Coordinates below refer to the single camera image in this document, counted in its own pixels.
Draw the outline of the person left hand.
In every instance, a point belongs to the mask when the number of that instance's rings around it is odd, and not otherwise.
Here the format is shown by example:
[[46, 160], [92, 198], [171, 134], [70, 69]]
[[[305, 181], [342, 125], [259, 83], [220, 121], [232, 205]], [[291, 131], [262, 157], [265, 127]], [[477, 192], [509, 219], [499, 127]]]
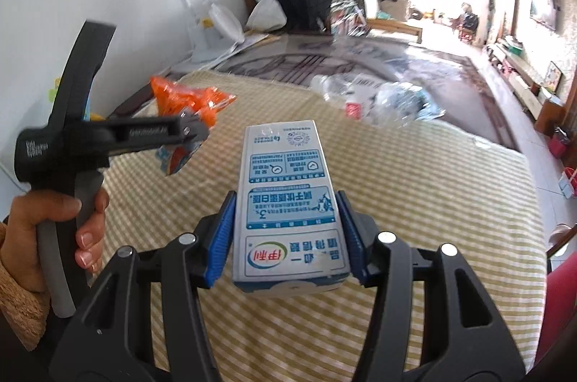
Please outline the person left hand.
[[[100, 189], [95, 196], [94, 212], [75, 235], [75, 263], [92, 275], [103, 265], [109, 204], [107, 191]], [[1, 261], [22, 288], [37, 293], [47, 290], [38, 255], [36, 227], [44, 221], [72, 220], [80, 208], [80, 200], [53, 191], [34, 191], [13, 200], [1, 246]]]

